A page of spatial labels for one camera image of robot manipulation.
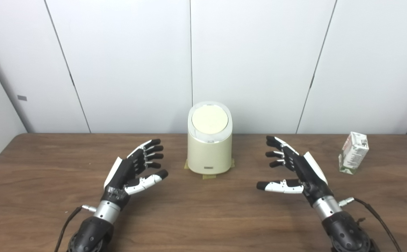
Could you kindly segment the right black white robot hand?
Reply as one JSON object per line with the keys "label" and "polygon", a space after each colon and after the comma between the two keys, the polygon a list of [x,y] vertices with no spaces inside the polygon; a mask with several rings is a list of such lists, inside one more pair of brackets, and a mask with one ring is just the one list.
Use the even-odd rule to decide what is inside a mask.
{"label": "right black white robot hand", "polygon": [[284,194],[303,194],[310,206],[313,206],[319,199],[326,199],[328,196],[334,195],[328,186],[322,169],[309,152],[300,155],[287,142],[270,135],[266,136],[266,145],[276,148],[275,151],[265,153],[266,157],[276,158],[269,166],[272,168],[286,167],[294,172],[297,178],[283,179],[281,181],[259,181],[256,185],[258,190]]}

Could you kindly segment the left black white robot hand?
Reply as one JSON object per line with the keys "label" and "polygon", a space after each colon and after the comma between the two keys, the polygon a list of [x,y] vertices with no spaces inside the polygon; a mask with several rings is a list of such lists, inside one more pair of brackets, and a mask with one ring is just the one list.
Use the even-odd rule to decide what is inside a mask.
{"label": "left black white robot hand", "polygon": [[164,180],[168,171],[154,162],[164,157],[163,148],[160,139],[151,139],[136,147],[126,158],[118,157],[104,182],[101,201],[109,201],[123,210],[132,195]]}

